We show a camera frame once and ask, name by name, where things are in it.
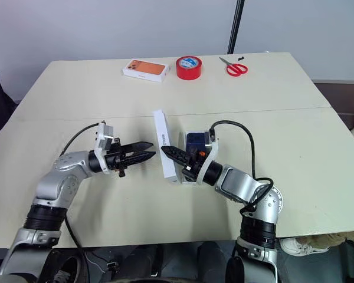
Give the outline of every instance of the scissors blade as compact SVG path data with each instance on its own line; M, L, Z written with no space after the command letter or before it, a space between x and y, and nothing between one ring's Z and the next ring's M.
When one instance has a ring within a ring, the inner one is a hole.
M219 57L220 58L220 60L222 60L224 63L226 63L228 66L229 65L232 65L230 62L228 62L227 60L224 60L222 57Z

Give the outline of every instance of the scissors handle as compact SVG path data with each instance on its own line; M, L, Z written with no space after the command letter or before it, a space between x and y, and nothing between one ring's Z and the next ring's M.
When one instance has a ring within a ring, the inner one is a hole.
M242 64L231 64L227 66L227 73L233 77L239 77L248 72L248 67Z

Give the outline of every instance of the black pole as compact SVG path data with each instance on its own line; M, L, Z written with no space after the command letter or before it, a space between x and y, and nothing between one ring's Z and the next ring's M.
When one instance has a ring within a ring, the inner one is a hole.
M236 10L234 15L234 22L232 24L230 43L228 44L227 54L233 54L236 44L237 32L240 26L240 20L242 15L242 10L244 9L245 0L237 0Z

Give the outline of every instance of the iphone box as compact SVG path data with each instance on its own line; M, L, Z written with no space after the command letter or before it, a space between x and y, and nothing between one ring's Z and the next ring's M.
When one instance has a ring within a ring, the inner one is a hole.
M158 136L159 152L161 158L161 164L163 166L164 178L172 182L177 181L175 163L172 159L168 158L161 150L162 146L170 146L168 135L168 124L166 123L165 116L162 110L156 110L153 112L153 118L155 120L156 134Z
M169 69L169 66L165 64L132 59L125 68L122 69L122 72L129 77L161 83L169 72Z

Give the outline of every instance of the orange phone box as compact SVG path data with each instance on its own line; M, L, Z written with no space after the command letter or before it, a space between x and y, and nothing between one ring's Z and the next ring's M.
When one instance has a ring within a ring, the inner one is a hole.
M132 59L122 71L124 75L128 75L129 77L161 83L169 72L169 69L169 65Z

